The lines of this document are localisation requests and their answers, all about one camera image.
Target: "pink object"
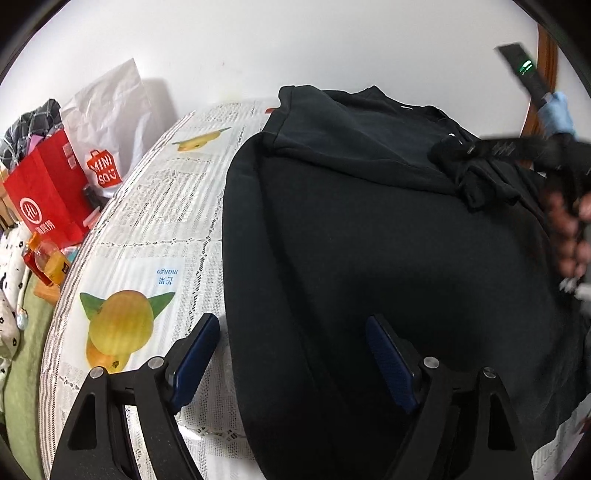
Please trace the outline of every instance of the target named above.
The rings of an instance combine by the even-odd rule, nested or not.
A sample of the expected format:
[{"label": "pink object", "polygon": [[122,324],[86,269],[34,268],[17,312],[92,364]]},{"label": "pink object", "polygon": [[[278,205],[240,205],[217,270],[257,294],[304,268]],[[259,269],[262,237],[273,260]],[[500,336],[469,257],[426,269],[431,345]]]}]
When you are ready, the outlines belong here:
[{"label": "pink object", "polygon": [[43,141],[43,137],[41,135],[31,135],[31,140],[29,141],[29,150],[27,151],[27,155],[30,155],[35,147]]}]

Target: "silver bolt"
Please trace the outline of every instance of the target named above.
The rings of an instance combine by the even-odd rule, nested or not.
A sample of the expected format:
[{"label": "silver bolt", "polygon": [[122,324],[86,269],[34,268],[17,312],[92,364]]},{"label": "silver bolt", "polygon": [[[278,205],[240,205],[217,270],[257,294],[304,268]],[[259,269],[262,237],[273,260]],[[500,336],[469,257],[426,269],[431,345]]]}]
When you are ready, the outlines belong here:
[{"label": "silver bolt", "polygon": [[486,378],[496,378],[496,372],[491,367],[484,367],[482,373]]},{"label": "silver bolt", "polygon": [[91,378],[99,378],[103,374],[104,371],[105,371],[105,369],[103,369],[102,367],[94,367],[90,371],[89,375]]},{"label": "silver bolt", "polygon": [[152,370],[156,370],[164,365],[164,358],[161,356],[153,356],[150,360],[148,360],[148,366]]},{"label": "silver bolt", "polygon": [[434,356],[427,356],[423,359],[423,363],[427,368],[439,368],[439,360]]}]

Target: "light blue cloth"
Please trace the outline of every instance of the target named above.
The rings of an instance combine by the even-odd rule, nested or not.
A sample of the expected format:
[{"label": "light blue cloth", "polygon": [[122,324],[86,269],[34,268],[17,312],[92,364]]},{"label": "light blue cloth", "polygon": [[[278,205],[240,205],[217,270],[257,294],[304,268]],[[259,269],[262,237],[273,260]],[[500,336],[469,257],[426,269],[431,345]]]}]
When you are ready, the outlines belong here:
[{"label": "light blue cloth", "polygon": [[573,119],[570,117],[568,101],[562,92],[546,97],[547,103],[538,111],[538,117],[544,125],[547,137],[554,134],[576,135]]}]

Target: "plaid cloth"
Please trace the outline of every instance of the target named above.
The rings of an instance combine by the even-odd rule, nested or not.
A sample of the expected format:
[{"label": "plaid cloth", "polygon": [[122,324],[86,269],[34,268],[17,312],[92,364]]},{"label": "plaid cloth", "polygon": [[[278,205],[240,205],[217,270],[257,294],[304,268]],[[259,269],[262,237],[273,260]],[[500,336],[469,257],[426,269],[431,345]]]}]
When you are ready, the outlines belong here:
[{"label": "plaid cloth", "polygon": [[60,104],[52,98],[38,109],[21,115],[6,131],[0,141],[0,160],[9,171],[14,170],[27,155],[32,135],[46,137],[59,128],[62,128]]}]

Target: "green blanket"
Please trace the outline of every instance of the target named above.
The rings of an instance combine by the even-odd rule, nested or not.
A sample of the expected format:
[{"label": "green blanket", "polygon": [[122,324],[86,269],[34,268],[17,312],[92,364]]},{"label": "green blanket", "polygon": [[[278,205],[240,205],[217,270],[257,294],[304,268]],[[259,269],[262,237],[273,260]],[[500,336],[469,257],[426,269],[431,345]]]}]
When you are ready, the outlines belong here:
[{"label": "green blanket", "polygon": [[31,480],[44,478],[39,451],[39,377],[41,358],[53,306],[33,294],[38,279],[31,276],[24,309],[29,324],[21,336],[19,351],[4,388],[4,411],[8,441],[14,458]]}]

